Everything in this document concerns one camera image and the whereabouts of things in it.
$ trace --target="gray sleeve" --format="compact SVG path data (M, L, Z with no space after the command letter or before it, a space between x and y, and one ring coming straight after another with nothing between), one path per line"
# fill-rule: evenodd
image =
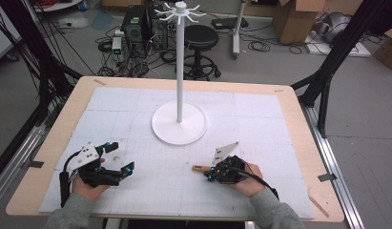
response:
M255 208L255 223L261 229L305 228L299 216L286 203L281 203L269 189L257 193L250 198Z
M52 212L43 229L89 228L89 216L93 206L94 203L88 199L71 193L65 206Z

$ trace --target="metal frame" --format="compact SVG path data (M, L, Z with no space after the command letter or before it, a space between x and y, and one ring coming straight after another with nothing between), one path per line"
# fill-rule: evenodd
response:
M51 104L49 107L49 112L54 111L54 106ZM36 150L38 143L41 138L46 133L46 120L44 120L41 125L33 126L27 137L20 145L18 150L15 152L14 156L7 163L6 167L1 171L0 174L0 199L6 193L13 180L20 172L23 165L26 163L29 156Z
M317 112L314 108L307 108L303 105L301 105L301 108L308 121L308 125L317 143L318 149L320 150L320 156L322 157L323 164L326 168L327 173L336 177L336 179L332 180L333 188L338 195L341 208L343 209L350 228L364 228L356 205L354 204L354 201L348 191L347 185L344 182L344 178L341 174L339 164L335 159L329 141L321 136L320 130L317 128Z
M313 107L315 100L321 94L318 128L322 137L326 137L325 122L332 78L359 42L362 34L383 10L386 2L387 0L364 0L320 68L314 74L291 85L294 90L308 85L306 91L299 97L299 102L307 107Z
M26 9L26 5L23 1L0 0L0 7L27 44L32 56L28 57L25 55L25 52L21 52L20 44L13 39L11 33L2 23L0 23L0 31L2 31L12 45L20 51L20 55L26 62L31 75L38 77L40 80L38 88L39 104L8 148L0 156L1 174L16 154L17 149L22 145L25 136L29 132L33 134L31 132L31 130L35 130L33 126L40 126L47 118L48 107L52 99L56 96L68 96L72 92L73 86L65 73L75 79L79 79L82 74L69 68L54 57L50 47L36 27L35 22L31 18L31 13Z

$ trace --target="aluminum rail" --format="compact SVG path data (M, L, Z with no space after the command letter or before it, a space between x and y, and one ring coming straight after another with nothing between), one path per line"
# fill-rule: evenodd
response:
M51 104L49 106L49 112L52 113L53 111L54 106ZM36 150L38 143L46 133L46 120L44 120L41 125L32 127L29 134L18 148L17 152L14 154L8 165L0 174L0 199L6 193L30 155L34 150Z
M346 220L352 229L364 228L362 224L359 212L354 204L353 199L348 191L347 185L344 181L343 175L339 168L338 162L336 161L335 155L333 154L332 148L330 147L327 138L323 138L318 129L318 115L314 108L307 108L301 105L302 111L308 121L308 125L311 129L312 135L317 143L318 149L320 150L320 156L322 157L323 164L329 175L334 175L336 179L332 180L333 188L338 195L341 208L345 214Z

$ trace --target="black stool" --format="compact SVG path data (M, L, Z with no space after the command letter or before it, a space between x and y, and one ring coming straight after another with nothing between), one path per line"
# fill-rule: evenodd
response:
M184 29L184 45L190 50L194 50L194 55L187 55L187 58L194 58L193 64L184 63L184 66L190 67L188 72L184 72L184 79L191 77L193 79L206 77L210 81L209 75L215 72L215 77L220 77L221 72L218 66L214 64L214 61L207 56L201 55L201 52L209 51L218 43L218 34L212 28L201 25L188 26ZM201 65L201 59L207 60L208 64Z

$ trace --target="stand base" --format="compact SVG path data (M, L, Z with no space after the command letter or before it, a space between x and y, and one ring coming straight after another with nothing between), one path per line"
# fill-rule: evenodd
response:
M173 145L187 145L207 131L207 118L195 105L183 103L182 122L177 122L177 104L169 102L154 113L152 128L161 140Z

